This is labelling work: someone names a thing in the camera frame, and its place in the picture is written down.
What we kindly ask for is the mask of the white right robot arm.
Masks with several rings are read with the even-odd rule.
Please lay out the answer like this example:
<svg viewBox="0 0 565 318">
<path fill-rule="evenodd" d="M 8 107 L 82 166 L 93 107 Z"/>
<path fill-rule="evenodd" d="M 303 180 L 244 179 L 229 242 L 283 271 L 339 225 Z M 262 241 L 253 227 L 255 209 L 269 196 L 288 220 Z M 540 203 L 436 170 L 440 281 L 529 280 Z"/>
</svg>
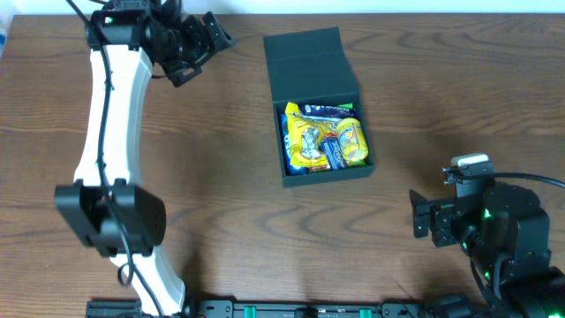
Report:
<svg viewBox="0 0 565 318">
<path fill-rule="evenodd" d="M 428 302 L 422 317 L 562 317 L 564 274 L 551 266 L 550 219 L 532 190 L 469 181 L 453 198 L 430 201 L 409 192 L 414 235 L 437 247 L 458 245 L 485 304 L 464 295 Z"/>
</svg>

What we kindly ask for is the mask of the dark green box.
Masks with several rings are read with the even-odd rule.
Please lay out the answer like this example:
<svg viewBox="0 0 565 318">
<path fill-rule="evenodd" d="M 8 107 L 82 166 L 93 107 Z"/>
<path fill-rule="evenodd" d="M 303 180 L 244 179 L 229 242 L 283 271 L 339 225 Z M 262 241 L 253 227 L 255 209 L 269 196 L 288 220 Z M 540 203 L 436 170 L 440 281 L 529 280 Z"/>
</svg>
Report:
<svg viewBox="0 0 565 318">
<path fill-rule="evenodd" d="M 366 140 L 370 140 L 361 90 L 338 27 L 268 35 L 263 38 L 275 121 L 282 185 L 285 187 L 367 178 L 376 168 L 373 147 L 363 165 L 344 170 L 292 175 L 280 115 L 288 102 L 337 106 L 351 104 Z"/>
</svg>

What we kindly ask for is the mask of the yellow gum bottle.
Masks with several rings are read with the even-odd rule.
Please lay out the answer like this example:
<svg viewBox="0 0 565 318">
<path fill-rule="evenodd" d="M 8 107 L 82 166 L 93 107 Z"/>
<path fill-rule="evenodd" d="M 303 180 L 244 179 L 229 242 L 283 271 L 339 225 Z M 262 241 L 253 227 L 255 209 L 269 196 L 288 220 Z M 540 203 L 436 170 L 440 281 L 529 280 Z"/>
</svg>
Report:
<svg viewBox="0 0 565 318">
<path fill-rule="evenodd" d="M 341 120 L 336 127 L 338 142 L 348 165 L 363 162 L 369 149 L 360 122 L 354 117 Z"/>
</svg>

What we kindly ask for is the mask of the yellow snack bag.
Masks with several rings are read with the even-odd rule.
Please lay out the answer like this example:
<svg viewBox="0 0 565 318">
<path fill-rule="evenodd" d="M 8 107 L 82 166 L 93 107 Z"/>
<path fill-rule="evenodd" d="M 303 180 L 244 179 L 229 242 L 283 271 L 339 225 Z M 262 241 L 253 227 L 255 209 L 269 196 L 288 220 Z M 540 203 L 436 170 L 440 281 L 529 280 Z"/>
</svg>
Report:
<svg viewBox="0 0 565 318">
<path fill-rule="evenodd" d="M 321 149 L 321 142 L 327 133 L 334 133 L 339 120 L 328 117 L 306 117 L 294 102 L 285 108 L 287 118 L 290 164 L 299 167 L 320 167 L 329 165 Z"/>
</svg>

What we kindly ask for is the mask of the blue Eclipse mints box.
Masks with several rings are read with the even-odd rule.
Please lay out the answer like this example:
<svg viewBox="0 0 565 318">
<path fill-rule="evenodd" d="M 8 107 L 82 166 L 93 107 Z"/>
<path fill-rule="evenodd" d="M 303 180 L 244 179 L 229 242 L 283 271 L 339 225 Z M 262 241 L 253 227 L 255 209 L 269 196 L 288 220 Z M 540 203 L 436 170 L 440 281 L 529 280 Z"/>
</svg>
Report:
<svg viewBox="0 0 565 318">
<path fill-rule="evenodd" d="M 325 134 L 321 140 L 320 149 L 326 155 L 328 164 L 332 170 L 343 170 L 348 167 L 335 134 L 330 132 Z"/>
</svg>

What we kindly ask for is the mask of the Haribo gummy bag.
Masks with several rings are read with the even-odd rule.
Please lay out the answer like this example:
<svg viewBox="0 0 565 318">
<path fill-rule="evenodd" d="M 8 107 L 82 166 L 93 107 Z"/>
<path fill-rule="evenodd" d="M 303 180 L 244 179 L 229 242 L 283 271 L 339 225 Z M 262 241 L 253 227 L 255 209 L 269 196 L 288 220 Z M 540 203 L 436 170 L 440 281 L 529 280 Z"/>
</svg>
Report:
<svg viewBox="0 0 565 318">
<path fill-rule="evenodd" d="M 337 136 L 337 138 L 338 138 L 338 134 L 337 134 L 336 130 L 335 130 L 335 132 L 331 132 L 331 133 L 335 134 L 335 135 Z M 347 168 L 349 168 L 349 167 L 355 167 L 355 166 L 363 166 L 363 165 L 365 165 L 365 160 L 364 160 L 363 162 L 358 163 L 358 164 L 348 165 Z M 332 170 L 332 169 L 330 168 L 329 165 L 327 165 L 327 166 L 320 166 L 320 167 L 311 167 L 311 168 L 309 168 L 309 171 L 310 171 L 310 172 L 319 172 L 319 171 L 326 171 L 326 170 Z"/>
</svg>

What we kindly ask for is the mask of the blue Oreo cookie pack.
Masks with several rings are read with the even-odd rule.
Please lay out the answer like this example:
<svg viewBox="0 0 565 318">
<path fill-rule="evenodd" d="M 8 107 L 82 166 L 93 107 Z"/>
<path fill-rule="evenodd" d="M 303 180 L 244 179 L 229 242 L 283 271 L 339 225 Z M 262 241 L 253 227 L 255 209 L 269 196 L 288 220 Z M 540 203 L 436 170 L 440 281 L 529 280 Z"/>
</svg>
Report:
<svg viewBox="0 0 565 318">
<path fill-rule="evenodd" d="M 305 175 L 308 173 L 308 169 L 303 166 L 296 166 L 290 162 L 291 151 L 290 151 L 290 135 L 288 131 L 288 120 L 287 116 L 283 113 L 279 115 L 279 121 L 281 125 L 282 141 L 283 141 L 283 153 L 284 153 L 284 164 L 288 175 Z"/>
</svg>

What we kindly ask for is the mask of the blue Dairy Milk chocolate bar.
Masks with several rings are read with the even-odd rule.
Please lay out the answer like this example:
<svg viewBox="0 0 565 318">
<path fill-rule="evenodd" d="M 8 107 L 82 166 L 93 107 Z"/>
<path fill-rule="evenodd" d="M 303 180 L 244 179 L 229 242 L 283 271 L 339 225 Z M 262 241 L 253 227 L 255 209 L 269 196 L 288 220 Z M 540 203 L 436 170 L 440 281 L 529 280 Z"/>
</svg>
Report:
<svg viewBox="0 0 565 318">
<path fill-rule="evenodd" d="M 351 103 L 342 105 L 314 105 L 302 104 L 298 106 L 300 112 L 308 117 L 329 117 L 344 119 L 355 117 L 356 112 Z"/>
</svg>

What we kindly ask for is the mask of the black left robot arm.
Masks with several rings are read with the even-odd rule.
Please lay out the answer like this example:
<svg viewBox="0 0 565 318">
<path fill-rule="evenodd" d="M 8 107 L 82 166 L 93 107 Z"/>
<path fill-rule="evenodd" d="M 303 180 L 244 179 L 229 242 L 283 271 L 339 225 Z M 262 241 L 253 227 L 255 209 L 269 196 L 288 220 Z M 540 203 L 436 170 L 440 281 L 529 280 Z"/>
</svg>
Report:
<svg viewBox="0 0 565 318">
<path fill-rule="evenodd" d="M 90 49 L 92 97 L 87 137 L 69 185 L 54 202 L 82 245 L 117 267 L 117 281 L 135 300 L 91 300 L 89 317 L 196 317 L 163 246 L 163 201 L 142 183 L 139 159 L 142 113 L 154 68 L 180 87 L 202 65 L 231 47 L 218 18 L 186 14 L 178 1 L 104 1 L 83 18 Z"/>
</svg>

